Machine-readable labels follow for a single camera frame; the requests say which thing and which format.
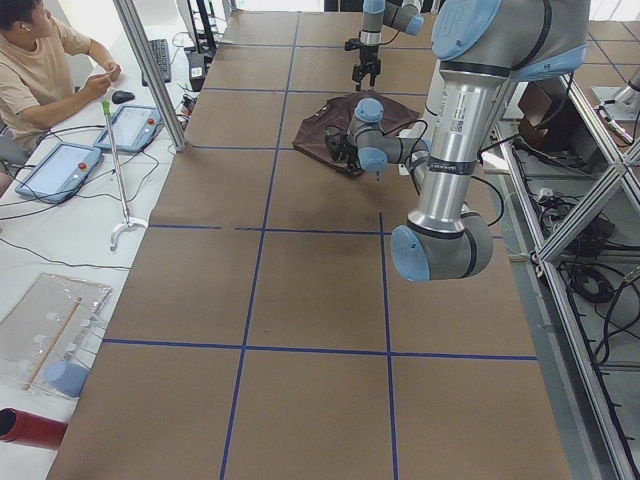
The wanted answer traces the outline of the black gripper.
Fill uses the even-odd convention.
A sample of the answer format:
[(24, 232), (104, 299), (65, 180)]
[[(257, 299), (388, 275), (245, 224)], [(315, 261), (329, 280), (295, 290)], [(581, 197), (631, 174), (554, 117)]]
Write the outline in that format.
[(342, 156), (344, 157), (346, 163), (346, 174), (360, 175), (361, 168), (358, 158), (358, 149), (349, 143), (345, 143), (342, 147)]
[(360, 63), (354, 65), (352, 70), (352, 80), (355, 83), (355, 90), (361, 90), (362, 81), (366, 76), (370, 78), (370, 89), (375, 90), (381, 72), (379, 46), (362, 44), (362, 47), (358, 51)]

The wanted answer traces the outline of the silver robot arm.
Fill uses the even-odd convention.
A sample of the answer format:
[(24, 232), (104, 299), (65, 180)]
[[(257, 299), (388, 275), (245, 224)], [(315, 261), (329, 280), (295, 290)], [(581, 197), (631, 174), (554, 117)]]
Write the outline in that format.
[(366, 0), (362, 7), (362, 25), (359, 34), (345, 42), (346, 51), (357, 51), (359, 62), (353, 66), (352, 81), (355, 90), (362, 89), (363, 80), (369, 78), (369, 86), (375, 86), (376, 78), (381, 73), (379, 58), (382, 41), (382, 27), (389, 27), (396, 32), (416, 36), (422, 30), (423, 1), (406, 0), (400, 5), (389, 1)]
[(391, 235), (398, 273), (412, 282), (467, 278), (490, 262), (493, 238), (465, 199), (476, 157), (507, 82), (577, 70), (586, 55), (587, 1), (447, 1), (432, 30), (444, 86), (433, 138), (387, 137), (383, 106), (361, 100), (346, 137), (366, 172), (407, 166), (419, 202)]

